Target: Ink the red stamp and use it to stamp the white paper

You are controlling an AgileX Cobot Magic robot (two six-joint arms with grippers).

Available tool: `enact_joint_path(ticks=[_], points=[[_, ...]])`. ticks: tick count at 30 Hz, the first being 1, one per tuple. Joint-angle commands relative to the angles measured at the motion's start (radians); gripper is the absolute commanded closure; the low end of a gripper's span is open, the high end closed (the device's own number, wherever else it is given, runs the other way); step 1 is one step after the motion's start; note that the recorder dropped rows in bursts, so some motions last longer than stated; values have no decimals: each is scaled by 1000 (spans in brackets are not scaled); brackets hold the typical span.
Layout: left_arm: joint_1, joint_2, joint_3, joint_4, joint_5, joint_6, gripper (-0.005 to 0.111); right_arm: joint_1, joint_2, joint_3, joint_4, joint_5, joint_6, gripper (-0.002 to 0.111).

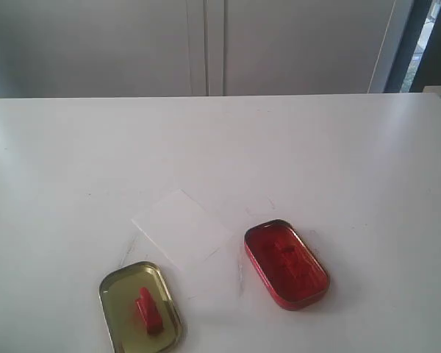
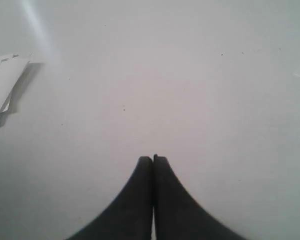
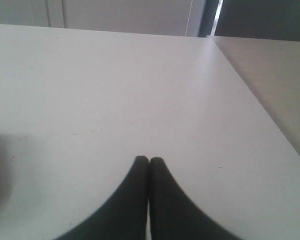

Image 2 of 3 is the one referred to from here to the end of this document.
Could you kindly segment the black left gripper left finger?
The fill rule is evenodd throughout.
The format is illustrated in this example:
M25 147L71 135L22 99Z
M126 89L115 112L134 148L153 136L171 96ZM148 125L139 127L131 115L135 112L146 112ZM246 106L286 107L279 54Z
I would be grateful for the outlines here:
M129 180L92 222L70 240L150 240L153 223L153 161L138 159Z

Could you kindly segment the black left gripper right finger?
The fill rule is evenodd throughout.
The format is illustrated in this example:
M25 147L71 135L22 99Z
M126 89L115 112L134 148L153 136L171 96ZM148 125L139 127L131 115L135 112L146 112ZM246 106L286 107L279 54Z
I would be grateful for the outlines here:
M158 240L243 240L186 191L168 159L153 156L154 222Z

